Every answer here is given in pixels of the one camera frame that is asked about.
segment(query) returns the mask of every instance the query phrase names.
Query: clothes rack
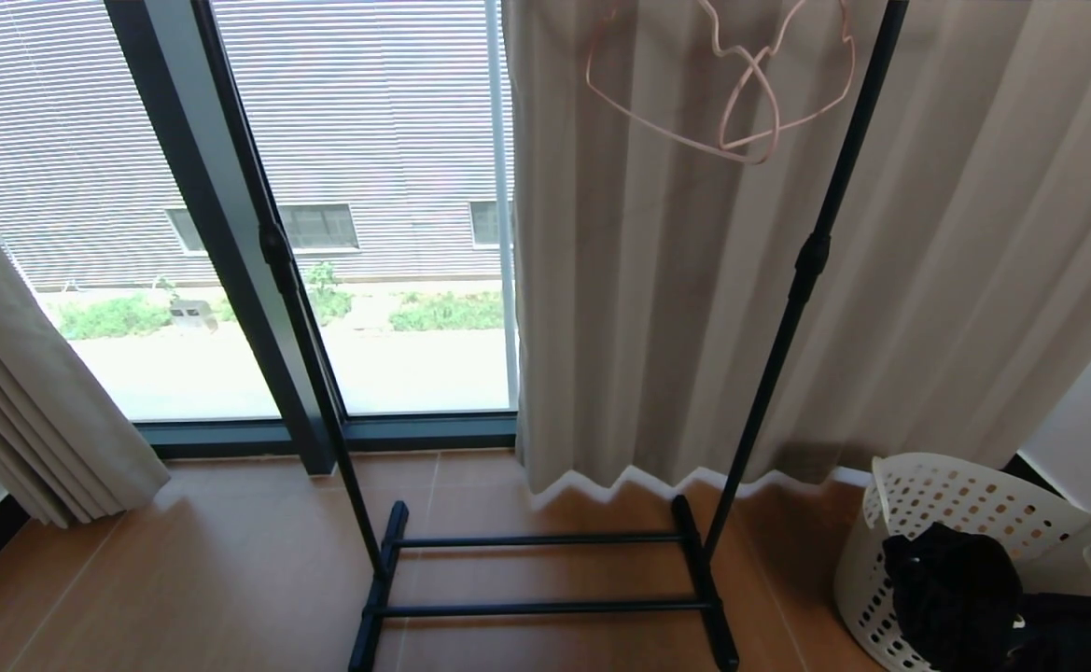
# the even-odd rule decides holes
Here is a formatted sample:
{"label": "clothes rack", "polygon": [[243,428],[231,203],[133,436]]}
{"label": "clothes rack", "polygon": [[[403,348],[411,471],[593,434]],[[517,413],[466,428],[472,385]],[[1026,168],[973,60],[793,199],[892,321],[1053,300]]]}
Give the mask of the clothes rack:
{"label": "clothes rack", "polygon": [[[865,71],[864,84],[858,94],[855,110],[849,121],[847,135],[843,137],[836,169],[831,172],[823,207],[819,209],[815,227],[811,231],[802,250],[798,252],[795,277],[790,288],[787,307],[781,315],[777,335],[772,340],[770,353],[759,380],[757,392],[753,397],[748,420],[741,434],[732,467],[728,471],[727,484],[720,495],[711,526],[707,530],[707,541],[699,536],[697,524],[690,503],[682,494],[670,502],[670,511],[674,516],[674,531],[669,532],[620,532],[620,533],[584,533],[584,535],[551,535],[551,536],[506,536],[506,537],[455,537],[454,539],[420,539],[404,538],[404,528],[408,524],[409,509],[403,501],[392,505],[387,527],[381,540],[371,528],[371,519],[367,515],[362,490],[358,484],[358,476],[350,461],[344,431],[338,423],[328,422],[328,442],[339,466],[341,481],[346,485],[350,506],[353,509],[358,529],[362,535],[367,556],[371,562],[371,590],[362,608],[362,621],[358,625],[358,634],[353,641],[350,656],[350,672],[367,672],[373,667],[375,650],[379,646],[379,634],[386,617],[478,617],[478,616],[528,616],[528,615],[563,615],[563,613],[624,613],[647,611],[698,611],[703,616],[704,628],[707,629],[707,640],[710,643],[717,668],[721,671],[735,671],[740,667],[740,656],[736,653],[732,631],[729,629],[724,616],[723,600],[716,590],[715,577],[711,574],[711,557],[715,553],[723,528],[727,524],[730,507],[735,501],[738,485],[748,464],[753,444],[757,442],[759,429],[765,418],[772,392],[777,387],[784,358],[790,350],[793,335],[798,329],[798,321],[811,290],[823,268],[826,267],[830,251],[831,226],[839,213],[849,179],[855,168],[864,144],[868,122],[882,93],[886,72],[895,53],[900,26],[907,14],[907,0],[887,0],[882,26],[878,28],[874,44],[873,56]],[[333,395],[328,380],[328,364],[325,350],[320,341],[320,332],[313,322],[313,313],[309,299],[301,290],[300,275],[288,245],[287,237],[281,226],[276,221],[263,225],[260,230],[260,243],[265,259],[271,265],[277,286],[285,297],[285,305],[298,332],[307,334],[300,340],[300,352],[310,371],[322,375],[314,377],[315,396],[319,410],[323,417],[340,417],[339,400]],[[624,600],[591,600],[591,601],[529,601],[529,603],[511,604],[425,604],[425,607],[395,607],[388,604],[392,583],[396,577],[396,565],[399,562],[400,550],[424,548],[491,548],[491,547],[530,547],[530,545],[572,545],[572,544],[654,544],[676,543],[681,545],[686,557],[694,595],[683,599],[624,599]]]}

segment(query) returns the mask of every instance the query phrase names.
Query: curtain fold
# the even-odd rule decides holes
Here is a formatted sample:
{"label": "curtain fold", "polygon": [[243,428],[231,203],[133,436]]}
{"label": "curtain fold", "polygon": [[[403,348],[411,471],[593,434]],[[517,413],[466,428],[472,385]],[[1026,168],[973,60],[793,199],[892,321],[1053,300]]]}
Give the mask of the curtain fold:
{"label": "curtain fold", "polygon": [[68,527],[143,506],[168,478],[0,249],[0,483]]}
{"label": "curtain fold", "polygon": [[[608,11],[504,0],[515,120],[518,452],[539,492],[726,471],[817,216],[882,3],[852,3],[842,106],[740,166],[623,118],[584,82]],[[791,1],[716,3],[724,44]],[[623,0],[591,80],[714,142],[742,60],[694,1]],[[784,119],[848,76],[835,3],[766,68]],[[768,128],[745,91],[729,136]],[[1091,1],[912,3],[745,478],[930,451],[1000,467],[1091,360]]]}

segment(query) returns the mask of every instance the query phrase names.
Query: corrugated metal wall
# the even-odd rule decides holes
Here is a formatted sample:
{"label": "corrugated metal wall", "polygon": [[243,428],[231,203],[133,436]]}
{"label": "corrugated metal wall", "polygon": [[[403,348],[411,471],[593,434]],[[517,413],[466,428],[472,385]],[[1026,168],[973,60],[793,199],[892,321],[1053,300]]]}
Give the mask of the corrugated metal wall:
{"label": "corrugated metal wall", "polygon": [[[276,200],[350,205],[361,250],[303,263],[353,279],[499,275],[469,229],[468,201],[494,200],[481,0],[216,13]],[[169,207],[183,199],[100,0],[0,3],[0,232],[24,273],[39,289],[216,281]]]}

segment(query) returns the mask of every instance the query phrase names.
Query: white plastic basket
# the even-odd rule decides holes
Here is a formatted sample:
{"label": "white plastic basket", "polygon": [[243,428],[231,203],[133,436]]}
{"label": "white plastic basket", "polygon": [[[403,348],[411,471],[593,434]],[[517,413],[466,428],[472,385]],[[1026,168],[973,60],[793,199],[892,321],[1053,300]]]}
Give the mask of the white plastic basket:
{"label": "white plastic basket", "polygon": [[933,669],[900,637],[882,542],[895,535],[914,539],[934,521],[1002,541],[1027,592],[1091,596],[1088,512],[950,456],[874,459],[873,484],[836,568],[836,608],[852,637],[886,669]]}

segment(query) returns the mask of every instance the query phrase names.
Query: floor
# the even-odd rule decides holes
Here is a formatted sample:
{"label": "floor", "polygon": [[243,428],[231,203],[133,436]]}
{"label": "floor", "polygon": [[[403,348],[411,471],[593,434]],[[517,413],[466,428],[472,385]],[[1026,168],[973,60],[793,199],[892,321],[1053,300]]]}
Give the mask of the floor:
{"label": "floor", "polygon": [[[295,459],[175,463],[144,509],[62,531],[28,524],[0,553],[0,671],[345,671],[370,587],[337,478]],[[625,483],[608,503],[565,492],[532,509],[503,451],[360,456],[371,521],[392,502],[409,536],[669,527]],[[706,525],[717,492],[686,490]],[[770,485],[738,501],[714,572],[742,669],[878,669],[831,608],[832,565],[861,490]],[[678,596],[678,545],[406,552],[395,604]],[[694,613],[393,622],[382,671],[714,669]]]}

